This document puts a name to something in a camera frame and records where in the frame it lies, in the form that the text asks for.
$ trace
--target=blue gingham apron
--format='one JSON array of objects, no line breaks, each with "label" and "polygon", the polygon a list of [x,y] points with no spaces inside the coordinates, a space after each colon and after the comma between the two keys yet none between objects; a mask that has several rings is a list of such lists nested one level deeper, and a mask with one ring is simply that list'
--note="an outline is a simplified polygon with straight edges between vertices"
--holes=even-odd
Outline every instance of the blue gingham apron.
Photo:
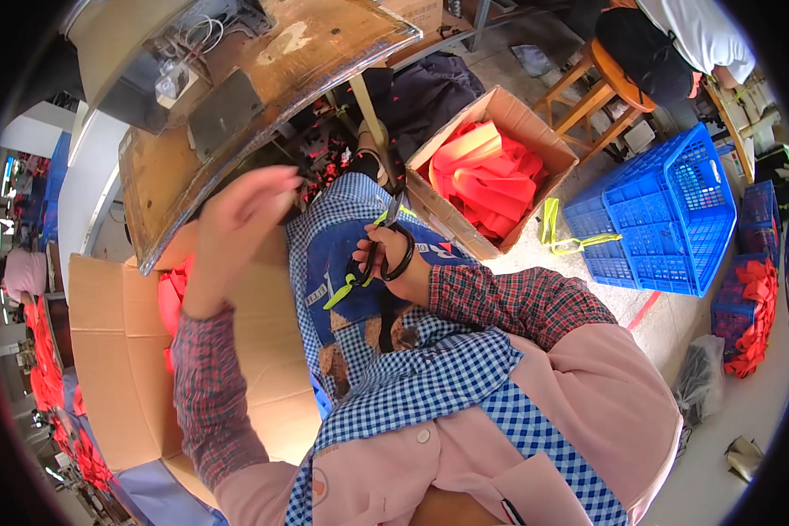
[{"label": "blue gingham apron", "polygon": [[[333,410],[301,464],[285,524],[313,523],[313,457],[322,449],[428,422],[471,405],[480,405],[524,458],[547,454],[594,524],[627,523],[622,505],[593,468],[511,380],[523,354],[504,332],[495,327],[474,331],[416,306],[401,320],[404,327],[415,329],[415,348],[381,353],[365,337],[366,321],[379,315],[378,293],[384,284],[378,279],[367,288],[354,287],[333,307],[344,322],[331,328],[331,314],[322,307],[332,291],[345,284],[347,259],[366,235],[363,225],[377,219],[390,199],[367,176],[344,174],[287,226],[289,277],[305,358],[333,401]],[[441,247],[439,243],[446,241],[417,218],[401,213],[398,221],[417,243]],[[449,252],[424,247],[421,256],[430,264],[474,264],[456,247]],[[320,373],[319,350],[333,343],[348,367],[350,390],[340,400],[334,395],[333,379]]]}]

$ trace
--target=fluorescent light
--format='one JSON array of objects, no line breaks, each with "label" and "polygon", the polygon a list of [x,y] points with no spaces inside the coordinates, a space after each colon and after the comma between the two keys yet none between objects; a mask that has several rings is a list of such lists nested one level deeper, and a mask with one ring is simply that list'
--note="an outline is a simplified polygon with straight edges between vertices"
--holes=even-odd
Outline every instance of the fluorescent light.
[{"label": "fluorescent light", "polygon": [[64,478],[61,475],[59,475],[58,473],[56,473],[50,468],[45,468],[45,469],[47,470],[47,473],[50,473],[52,476],[54,476],[56,480],[58,480],[59,482],[64,482]]},{"label": "fluorescent light", "polygon": [[6,159],[6,172],[3,174],[3,179],[6,180],[6,181],[9,180],[9,177],[11,175],[11,163],[14,163],[14,162],[15,162],[15,158],[14,157],[8,157]]}]

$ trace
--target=black scissors handle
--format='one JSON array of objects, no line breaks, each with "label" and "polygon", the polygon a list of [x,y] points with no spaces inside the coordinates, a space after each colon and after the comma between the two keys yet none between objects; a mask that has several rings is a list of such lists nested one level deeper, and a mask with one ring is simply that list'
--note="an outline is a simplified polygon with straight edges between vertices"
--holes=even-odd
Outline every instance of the black scissors handle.
[{"label": "black scissors handle", "polygon": [[[403,226],[400,226],[400,223],[392,223],[388,226],[388,228],[395,232],[399,232],[406,238],[406,253],[403,256],[403,259],[400,260],[400,263],[398,263],[398,266],[395,267],[391,272],[389,272],[388,259],[383,257],[383,262],[380,263],[380,277],[383,278],[383,281],[391,281],[393,279],[400,278],[400,275],[406,270],[406,267],[408,267],[409,263],[412,261],[413,254],[415,254],[415,237],[412,236],[412,232],[408,231]],[[368,253],[368,261],[373,261],[373,254],[376,252],[376,248],[377,247],[372,245],[372,252]]]},{"label": "black scissors handle", "polygon": [[365,284],[368,279],[371,278],[371,268],[374,263],[374,256],[377,255],[377,241],[371,242],[371,247],[368,248],[368,262],[365,264],[365,270],[360,272],[359,271],[359,262],[351,258],[350,261],[347,262],[347,273],[353,274],[357,276],[357,284],[362,285]]}]

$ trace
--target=dark fabric pile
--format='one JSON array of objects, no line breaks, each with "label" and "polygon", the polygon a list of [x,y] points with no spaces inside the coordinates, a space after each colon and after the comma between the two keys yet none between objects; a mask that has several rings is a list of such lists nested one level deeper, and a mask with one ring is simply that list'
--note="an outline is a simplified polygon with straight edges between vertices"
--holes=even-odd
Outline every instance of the dark fabric pile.
[{"label": "dark fabric pile", "polygon": [[[465,106],[485,93],[461,57],[437,51],[398,71],[389,85],[386,76],[366,70],[363,78],[377,117],[386,125],[395,158],[406,161]],[[348,114],[359,123],[363,115],[356,99],[342,84],[340,102],[349,105]]]}]

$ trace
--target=scissors blade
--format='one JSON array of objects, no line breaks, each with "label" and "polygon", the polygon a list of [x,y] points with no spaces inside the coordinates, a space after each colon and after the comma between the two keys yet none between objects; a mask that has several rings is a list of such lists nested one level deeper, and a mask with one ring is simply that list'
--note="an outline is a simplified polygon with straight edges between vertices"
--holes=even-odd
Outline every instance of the scissors blade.
[{"label": "scissors blade", "polygon": [[395,195],[391,203],[389,203],[389,210],[386,212],[386,219],[383,221],[383,226],[390,226],[397,220],[397,214],[400,212],[400,205],[403,204],[403,196],[405,192]]}]

